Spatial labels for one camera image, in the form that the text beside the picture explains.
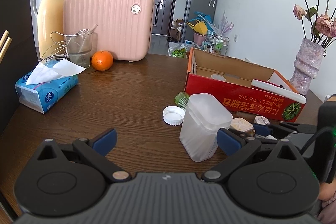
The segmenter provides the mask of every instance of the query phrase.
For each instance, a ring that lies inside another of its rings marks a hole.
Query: gray refrigerator
[[[194,41],[194,32],[186,24],[187,22],[189,22],[189,20],[196,17],[194,12],[201,12],[210,15],[213,20],[213,17],[215,15],[216,3],[215,6],[212,7],[213,0],[210,6],[209,2],[210,0],[186,0],[181,42],[184,42],[185,40]]]

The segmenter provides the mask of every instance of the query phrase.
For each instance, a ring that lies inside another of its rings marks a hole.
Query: metal screw
[[[204,176],[207,179],[219,179],[221,177],[221,173],[219,173],[216,170],[209,170],[209,171],[204,173]]]
[[[126,171],[116,171],[112,174],[112,177],[117,180],[124,180],[129,177]]]

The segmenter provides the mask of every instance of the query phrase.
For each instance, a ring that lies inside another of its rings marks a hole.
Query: green pumpkin illustration
[[[285,121],[289,121],[291,119],[294,119],[299,114],[300,110],[301,110],[300,103],[290,104],[283,111],[282,117]]]

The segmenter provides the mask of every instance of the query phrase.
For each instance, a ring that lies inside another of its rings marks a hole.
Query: pink suitcase
[[[65,0],[65,34],[95,24],[91,55],[109,51],[115,59],[138,61],[151,42],[154,0]]]

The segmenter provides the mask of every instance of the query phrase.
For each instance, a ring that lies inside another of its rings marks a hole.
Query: pink bucket
[[[202,46],[202,42],[205,40],[205,35],[200,35],[198,33],[194,32],[194,42],[199,45]]]

